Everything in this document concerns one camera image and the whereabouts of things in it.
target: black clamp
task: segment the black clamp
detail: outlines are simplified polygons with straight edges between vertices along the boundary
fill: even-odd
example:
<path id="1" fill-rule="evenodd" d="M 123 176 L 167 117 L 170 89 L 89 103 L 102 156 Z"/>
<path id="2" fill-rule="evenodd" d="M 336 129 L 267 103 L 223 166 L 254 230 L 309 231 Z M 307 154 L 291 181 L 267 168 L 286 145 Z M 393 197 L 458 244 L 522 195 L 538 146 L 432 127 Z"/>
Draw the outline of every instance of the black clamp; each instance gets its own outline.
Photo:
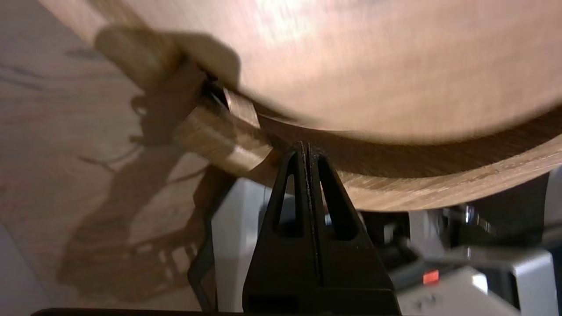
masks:
<path id="1" fill-rule="evenodd" d="M 290 175 L 294 229 L 281 234 Z M 307 143 L 297 143 L 281 164 L 242 302 L 245 313 L 401 315 L 392 281 L 339 176 L 327 157 Z"/>

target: wooden floor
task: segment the wooden floor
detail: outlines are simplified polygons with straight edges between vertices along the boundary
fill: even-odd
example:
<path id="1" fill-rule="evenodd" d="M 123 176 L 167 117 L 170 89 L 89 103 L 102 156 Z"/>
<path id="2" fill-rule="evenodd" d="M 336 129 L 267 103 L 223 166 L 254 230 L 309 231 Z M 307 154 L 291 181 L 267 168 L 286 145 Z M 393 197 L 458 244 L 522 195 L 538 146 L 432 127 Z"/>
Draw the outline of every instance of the wooden floor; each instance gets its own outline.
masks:
<path id="1" fill-rule="evenodd" d="M 198 309 L 220 172 L 135 142 L 142 92 L 35 0 L 0 1 L 0 46 L 0 221 L 53 306 Z"/>

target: wood grain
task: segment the wood grain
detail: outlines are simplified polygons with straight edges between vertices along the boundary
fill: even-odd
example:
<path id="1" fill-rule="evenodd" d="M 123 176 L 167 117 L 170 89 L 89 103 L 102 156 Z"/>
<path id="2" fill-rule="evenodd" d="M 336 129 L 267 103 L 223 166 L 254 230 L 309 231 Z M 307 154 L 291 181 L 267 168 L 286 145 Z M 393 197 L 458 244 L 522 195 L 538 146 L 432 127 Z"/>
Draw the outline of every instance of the wood grain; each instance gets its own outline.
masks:
<path id="1" fill-rule="evenodd" d="M 43 3 L 91 44 L 105 30 L 127 45 L 121 26 L 182 37 L 177 48 L 270 112 L 379 143 L 489 135 L 562 97 L 558 0 Z M 154 50 L 149 64 L 167 51 Z"/>
<path id="2" fill-rule="evenodd" d="M 432 209 L 475 200 L 547 173 L 562 161 L 561 109 L 452 148 L 366 147 L 315 130 L 280 127 L 275 120 L 262 119 L 260 124 L 265 130 L 282 130 L 284 137 L 267 135 L 202 98 L 176 137 L 219 167 L 266 185 L 275 178 L 281 149 L 307 140 L 328 152 L 354 206 L 372 211 Z"/>
<path id="3" fill-rule="evenodd" d="M 197 310 L 186 270 L 220 181 L 170 133 L 201 73 L 143 92 L 37 1 L 1 7 L 0 221 L 50 303 Z"/>

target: spinning wooden bowl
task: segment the spinning wooden bowl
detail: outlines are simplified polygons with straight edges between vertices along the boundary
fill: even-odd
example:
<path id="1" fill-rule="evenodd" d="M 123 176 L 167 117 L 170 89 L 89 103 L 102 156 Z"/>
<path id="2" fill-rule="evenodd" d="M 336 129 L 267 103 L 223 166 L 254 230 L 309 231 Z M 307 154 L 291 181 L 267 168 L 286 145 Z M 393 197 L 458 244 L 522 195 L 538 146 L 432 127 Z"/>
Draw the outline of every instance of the spinning wooden bowl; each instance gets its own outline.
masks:
<path id="1" fill-rule="evenodd" d="M 185 54 L 216 76 L 230 111 L 199 98 L 177 139 L 264 184 L 299 139 L 374 211 L 473 200 L 562 162 L 558 0 L 41 1 L 141 88 Z"/>

